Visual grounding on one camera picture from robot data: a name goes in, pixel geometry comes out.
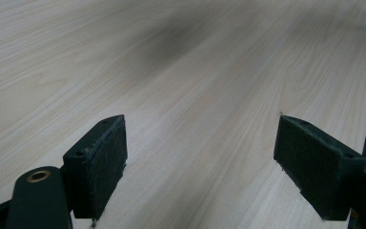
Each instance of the wooden table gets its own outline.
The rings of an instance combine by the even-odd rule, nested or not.
[[[0,0],[0,202],[120,114],[128,165],[97,228],[345,228],[273,149],[285,114],[361,152],[366,0]]]

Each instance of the black foam block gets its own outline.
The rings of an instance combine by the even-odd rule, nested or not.
[[[99,219],[126,166],[124,116],[98,122],[63,159],[75,217]]]

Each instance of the light wood surface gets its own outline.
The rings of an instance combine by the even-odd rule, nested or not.
[[[285,114],[361,152],[366,0],[0,0],[0,202],[121,114],[128,165],[97,228],[346,228],[273,149]]]

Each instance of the wood grain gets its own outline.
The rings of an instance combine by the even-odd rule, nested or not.
[[[97,228],[345,228],[273,149],[285,114],[361,152],[366,0],[0,0],[0,202],[120,114],[128,166]]]

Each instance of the screw hole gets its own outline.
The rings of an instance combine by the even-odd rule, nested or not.
[[[50,171],[47,170],[37,171],[28,176],[28,182],[30,183],[39,182],[49,177],[50,174],[51,174]]]

